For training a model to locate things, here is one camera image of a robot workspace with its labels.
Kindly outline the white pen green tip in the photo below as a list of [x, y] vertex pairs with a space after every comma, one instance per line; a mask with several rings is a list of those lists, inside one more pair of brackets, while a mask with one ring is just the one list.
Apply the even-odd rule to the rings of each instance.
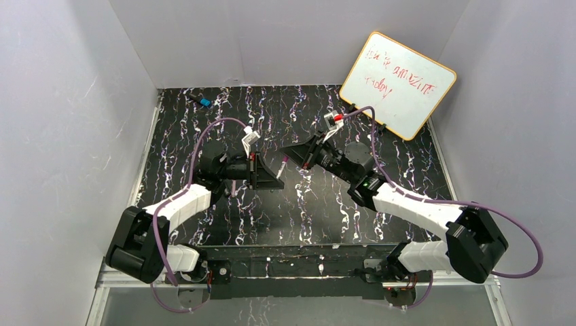
[[281, 177], [281, 175], [282, 175], [282, 172], [283, 172], [283, 169], [284, 169], [284, 167], [282, 166], [282, 167], [278, 170], [278, 173], [276, 174], [276, 178], [277, 178], [277, 179], [280, 179], [280, 177]]

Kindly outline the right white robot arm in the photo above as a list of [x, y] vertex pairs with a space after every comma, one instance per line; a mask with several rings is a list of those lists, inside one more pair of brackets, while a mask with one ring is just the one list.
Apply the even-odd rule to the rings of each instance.
[[374, 157], [363, 143], [340, 150], [317, 132], [281, 151], [304, 170], [319, 165], [347, 182], [348, 195], [357, 205], [400, 217], [438, 236], [436, 241], [399, 243], [382, 264], [385, 276], [401, 280], [416, 272], [441, 270], [483, 283], [509, 246], [484, 209], [409, 198], [408, 190], [394, 187], [374, 171]]

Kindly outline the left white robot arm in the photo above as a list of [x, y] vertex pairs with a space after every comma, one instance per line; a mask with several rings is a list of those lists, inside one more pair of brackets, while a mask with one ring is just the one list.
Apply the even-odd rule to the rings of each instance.
[[172, 272], [193, 272], [203, 260], [198, 249], [169, 243], [184, 221], [229, 196], [228, 181], [245, 181], [252, 190], [283, 189], [284, 183], [268, 168], [258, 151], [230, 156], [205, 154], [194, 168], [193, 183], [157, 204], [129, 206], [120, 217], [105, 264], [150, 284]]

